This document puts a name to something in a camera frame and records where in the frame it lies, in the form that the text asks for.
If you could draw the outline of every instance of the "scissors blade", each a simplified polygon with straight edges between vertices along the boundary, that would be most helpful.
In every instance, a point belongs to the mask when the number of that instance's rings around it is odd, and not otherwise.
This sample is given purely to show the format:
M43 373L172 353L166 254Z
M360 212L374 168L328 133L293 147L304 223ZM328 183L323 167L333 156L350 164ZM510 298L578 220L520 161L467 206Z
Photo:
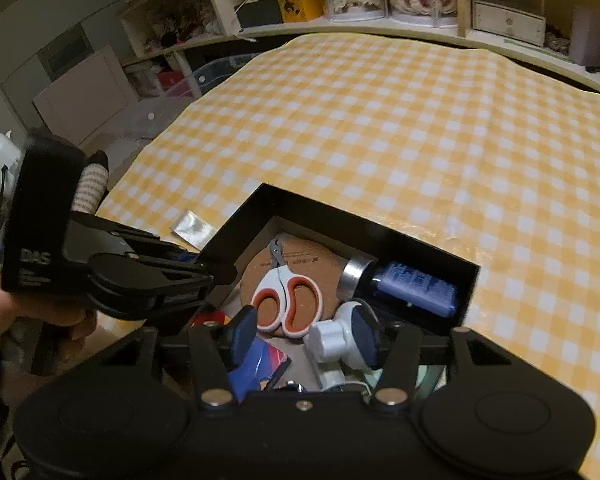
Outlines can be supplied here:
M271 251L271 267L284 267L286 265L282 257L282 244L278 238L273 238L269 243L269 251Z

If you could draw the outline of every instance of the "black storage box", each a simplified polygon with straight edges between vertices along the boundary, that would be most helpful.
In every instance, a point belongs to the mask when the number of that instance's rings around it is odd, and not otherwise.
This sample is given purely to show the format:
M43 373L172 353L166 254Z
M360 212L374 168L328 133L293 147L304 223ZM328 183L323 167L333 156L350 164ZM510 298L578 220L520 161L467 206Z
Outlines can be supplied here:
M453 316L442 318L422 309L405 308L402 318L439 335L448 335L464 321L480 267L388 227L268 184L261 184L200 254L202 260L232 263L238 271L235 283L211 290L209 303L220 308L247 264L279 232L322 244L347 260L356 255L397 260L444 280L457 289ZM192 314L166 316L168 319L155 322L163 333L175 333Z
M260 0L252 4L245 4L240 9L236 7L236 9L236 15L242 28L283 23L278 0Z

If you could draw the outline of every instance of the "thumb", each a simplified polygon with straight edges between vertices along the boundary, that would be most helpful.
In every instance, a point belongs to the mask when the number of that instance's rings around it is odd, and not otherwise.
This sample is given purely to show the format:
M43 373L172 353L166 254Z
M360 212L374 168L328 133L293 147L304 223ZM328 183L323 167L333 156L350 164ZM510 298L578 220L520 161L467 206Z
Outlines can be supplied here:
M19 316L41 319L56 326L77 325L87 317L86 310L70 301L21 295L13 295L13 301Z

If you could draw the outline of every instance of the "finger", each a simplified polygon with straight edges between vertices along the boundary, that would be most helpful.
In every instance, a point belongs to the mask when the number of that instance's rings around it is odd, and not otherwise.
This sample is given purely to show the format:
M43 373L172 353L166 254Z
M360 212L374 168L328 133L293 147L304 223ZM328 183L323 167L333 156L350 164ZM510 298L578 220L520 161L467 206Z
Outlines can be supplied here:
M75 303L47 298L11 294L18 316L41 319L56 326L74 326L87 318L87 313Z
M80 350L84 347L84 339L78 339L71 341L70 339L63 339L58 343L58 353L62 361L68 361L80 353Z
M69 337L74 341L87 337L90 333L96 330L96 323L96 311L88 310L87 319L72 327Z

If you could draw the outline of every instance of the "open box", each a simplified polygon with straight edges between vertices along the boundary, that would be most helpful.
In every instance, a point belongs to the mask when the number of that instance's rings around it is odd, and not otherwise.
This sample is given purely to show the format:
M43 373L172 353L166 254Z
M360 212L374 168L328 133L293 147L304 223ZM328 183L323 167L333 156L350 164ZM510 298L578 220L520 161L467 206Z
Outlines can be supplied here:
M238 272L231 285L212 288L207 297L212 306L221 308L225 304L251 259L280 232L312 240L347 260L354 256L397 260L444 280L457 289L455 314L442 318L421 309L405 308L402 318L425 333L438 335L448 335L464 321L478 266L388 227L268 184L261 184L200 253L200 260L231 263ZM190 325L190 315L184 312L154 322L160 325L162 333L174 333ZM432 389L441 373L442 367L429 367L422 383L428 385L425 389Z

